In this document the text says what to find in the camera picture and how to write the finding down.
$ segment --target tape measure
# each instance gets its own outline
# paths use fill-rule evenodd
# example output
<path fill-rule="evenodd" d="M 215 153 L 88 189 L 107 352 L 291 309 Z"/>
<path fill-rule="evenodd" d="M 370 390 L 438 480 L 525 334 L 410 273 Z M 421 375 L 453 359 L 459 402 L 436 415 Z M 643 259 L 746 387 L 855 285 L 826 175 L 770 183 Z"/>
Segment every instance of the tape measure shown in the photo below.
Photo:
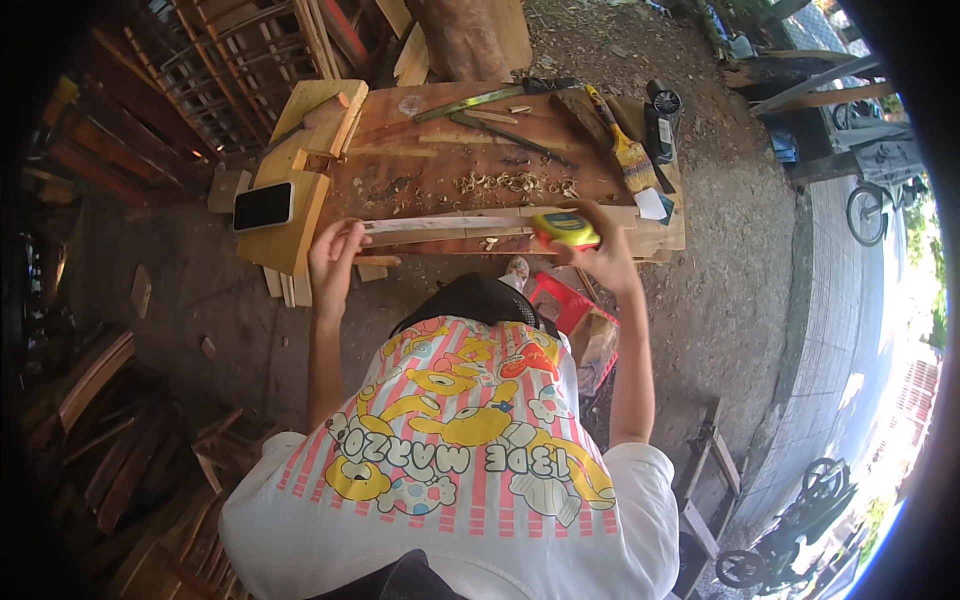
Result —
<path fill-rule="evenodd" d="M 551 212 L 533 217 L 537 239 L 545 246 L 558 240 L 577 250 L 600 245 L 600 235 L 593 225 L 575 212 Z"/>

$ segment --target smartphone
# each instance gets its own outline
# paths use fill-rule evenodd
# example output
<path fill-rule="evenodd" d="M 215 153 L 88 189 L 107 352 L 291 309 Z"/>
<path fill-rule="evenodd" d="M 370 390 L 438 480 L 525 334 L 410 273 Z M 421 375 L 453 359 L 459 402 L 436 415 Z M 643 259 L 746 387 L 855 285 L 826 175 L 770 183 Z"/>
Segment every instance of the smartphone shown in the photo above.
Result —
<path fill-rule="evenodd" d="M 285 181 L 237 194 L 233 230 L 250 231 L 290 223 L 294 217 L 294 184 Z"/>

